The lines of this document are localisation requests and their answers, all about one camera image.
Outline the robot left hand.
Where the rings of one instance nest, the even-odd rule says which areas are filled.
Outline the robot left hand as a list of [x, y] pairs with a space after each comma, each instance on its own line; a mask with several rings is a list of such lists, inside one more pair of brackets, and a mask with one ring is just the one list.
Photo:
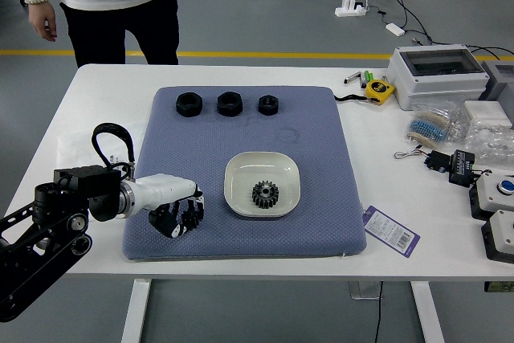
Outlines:
[[150, 224], [167, 238], [176, 239], [196, 228], [204, 218], [204, 197], [197, 184], [168, 174], [137, 179], [133, 214], [148, 211]]

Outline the person's right hand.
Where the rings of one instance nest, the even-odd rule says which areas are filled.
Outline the person's right hand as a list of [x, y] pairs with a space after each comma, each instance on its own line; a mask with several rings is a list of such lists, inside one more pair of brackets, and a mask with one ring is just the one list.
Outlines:
[[29, 4], [29, 23], [34, 28], [36, 34], [49, 42], [54, 42], [57, 38], [55, 10], [49, 2], [39, 4]]

